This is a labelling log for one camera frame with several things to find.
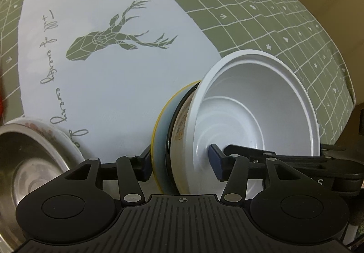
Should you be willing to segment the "green grid tablecloth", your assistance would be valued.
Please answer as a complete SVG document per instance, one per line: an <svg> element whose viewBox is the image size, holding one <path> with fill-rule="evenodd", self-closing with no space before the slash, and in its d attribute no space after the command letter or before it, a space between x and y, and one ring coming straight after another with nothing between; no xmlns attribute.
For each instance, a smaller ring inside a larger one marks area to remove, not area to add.
<svg viewBox="0 0 364 253"><path fill-rule="evenodd" d="M321 142L335 143L354 87L300 0L1 0L1 123L41 119L110 162L149 144L176 91L247 49L295 73Z"/></svg>

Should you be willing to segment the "floral rim ceramic bowl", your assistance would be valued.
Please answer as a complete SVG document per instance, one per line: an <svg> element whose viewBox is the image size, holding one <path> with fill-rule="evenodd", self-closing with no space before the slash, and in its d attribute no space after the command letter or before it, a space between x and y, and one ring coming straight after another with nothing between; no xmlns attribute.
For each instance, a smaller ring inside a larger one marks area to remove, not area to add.
<svg viewBox="0 0 364 253"><path fill-rule="evenodd" d="M41 119L27 117L17 117L8 121L7 124L24 125L44 136L58 152L65 156L65 161L70 168L72 168L72 165L78 165L85 160L81 151L72 140L55 125L42 121Z"/></svg>

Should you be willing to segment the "stainless steel bowl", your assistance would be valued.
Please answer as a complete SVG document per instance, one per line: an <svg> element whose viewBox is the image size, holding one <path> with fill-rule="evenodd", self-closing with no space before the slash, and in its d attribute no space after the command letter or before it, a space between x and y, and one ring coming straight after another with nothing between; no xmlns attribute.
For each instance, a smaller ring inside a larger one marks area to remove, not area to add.
<svg viewBox="0 0 364 253"><path fill-rule="evenodd" d="M24 125L1 127L1 249L11 252L25 241L15 212L29 193L76 162L59 143Z"/></svg>

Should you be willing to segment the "rectangular red white plastic tray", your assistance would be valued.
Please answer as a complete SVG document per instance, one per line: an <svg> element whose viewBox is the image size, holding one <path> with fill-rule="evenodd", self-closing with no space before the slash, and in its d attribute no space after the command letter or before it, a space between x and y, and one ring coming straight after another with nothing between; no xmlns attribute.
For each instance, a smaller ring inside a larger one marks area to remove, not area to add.
<svg viewBox="0 0 364 253"><path fill-rule="evenodd" d="M4 99L5 99L5 88L3 80L3 71L1 71L1 83L0 83L0 115L4 113Z"/></svg>

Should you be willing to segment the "white foam bowl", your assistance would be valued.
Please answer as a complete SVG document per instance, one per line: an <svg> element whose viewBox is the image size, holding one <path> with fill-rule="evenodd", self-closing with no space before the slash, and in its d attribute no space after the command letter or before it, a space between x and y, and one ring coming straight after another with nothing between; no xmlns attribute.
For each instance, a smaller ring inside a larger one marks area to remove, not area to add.
<svg viewBox="0 0 364 253"><path fill-rule="evenodd" d="M263 51L223 57L186 95L173 125L170 164L182 195L222 195L225 184L209 163L211 144L319 156L316 114L301 81Z"/></svg>

